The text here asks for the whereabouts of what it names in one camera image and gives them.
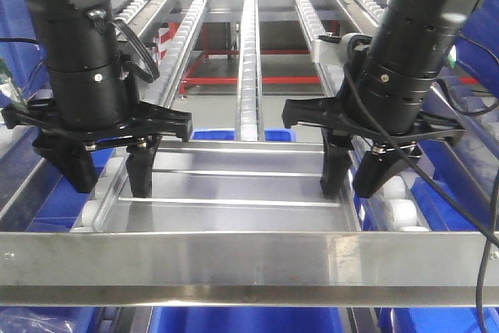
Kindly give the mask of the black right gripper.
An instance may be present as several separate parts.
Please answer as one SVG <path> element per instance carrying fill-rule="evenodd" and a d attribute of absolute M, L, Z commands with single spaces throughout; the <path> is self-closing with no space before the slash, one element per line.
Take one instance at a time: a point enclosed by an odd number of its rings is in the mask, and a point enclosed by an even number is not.
<path fill-rule="evenodd" d="M 352 137 L 334 131 L 363 136 L 373 141 L 387 143 L 388 139 L 378 129 L 366 127 L 349 118 L 335 97 L 285 101 L 281 114 L 285 128 L 302 122 L 322 128 L 324 157 L 320 187 L 326 197 L 336 197 L 344 185 L 347 171 L 352 165 L 349 152 L 353 149 Z M 392 134 L 398 144 L 421 140 L 446 140 L 456 144 L 465 134 L 465 128 L 455 119 L 420 112 L 408 132 Z M 367 151 L 357 168 L 352 187 L 358 197 L 371 198 L 390 178 L 409 167 L 395 150 L 381 153 Z"/>

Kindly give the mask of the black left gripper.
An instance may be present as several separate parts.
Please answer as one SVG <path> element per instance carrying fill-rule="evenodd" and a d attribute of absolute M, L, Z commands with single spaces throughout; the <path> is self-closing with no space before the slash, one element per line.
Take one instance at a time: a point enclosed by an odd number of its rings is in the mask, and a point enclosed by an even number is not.
<path fill-rule="evenodd" d="M 90 193 L 98 176 L 89 151 L 124 147 L 129 154 L 126 170 L 132 195 L 152 195 L 152 170 L 161 136 L 186 142 L 193 131 L 192 115 L 141 101 L 131 117 L 105 129 L 70 129 L 54 101 L 29 101 L 26 109 L 13 104 L 1 110 L 8 129 L 35 126 L 40 134 L 34 151 L 56 167 L 79 193 Z"/>

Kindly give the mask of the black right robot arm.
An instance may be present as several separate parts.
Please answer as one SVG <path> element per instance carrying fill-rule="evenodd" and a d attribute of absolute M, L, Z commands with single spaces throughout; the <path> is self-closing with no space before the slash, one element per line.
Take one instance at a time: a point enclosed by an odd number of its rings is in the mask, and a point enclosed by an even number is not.
<path fill-rule="evenodd" d="M 326 197 L 335 197 L 344 184 L 354 136 L 373 143 L 353 179 L 362 198 L 420 158 L 418 141 L 461 139 L 464 130 L 456 120 L 421 108 L 478 1 L 388 0 L 377 33 L 349 43 L 336 96 L 285 102 L 286 127 L 306 122 L 321 129 L 320 186 Z"/>

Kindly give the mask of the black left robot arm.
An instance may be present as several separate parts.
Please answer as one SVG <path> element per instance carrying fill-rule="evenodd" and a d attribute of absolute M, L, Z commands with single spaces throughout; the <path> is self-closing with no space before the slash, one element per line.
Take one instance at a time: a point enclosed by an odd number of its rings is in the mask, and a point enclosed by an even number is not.
<path fill-rule="evenodd" d="M 192 116 L 140 100 L 137 80 L 160 75 L 129 26 L 114 18 L 111 0 L 26 0 L 44 49 L 52 98 L 10 104 L 5 124 L 34 126 L 34 151 L 81 193 L 97 183 L 92 153 L 124 147 L 132 195 L 147 198 L 161 138 L 187 141 Z"/>

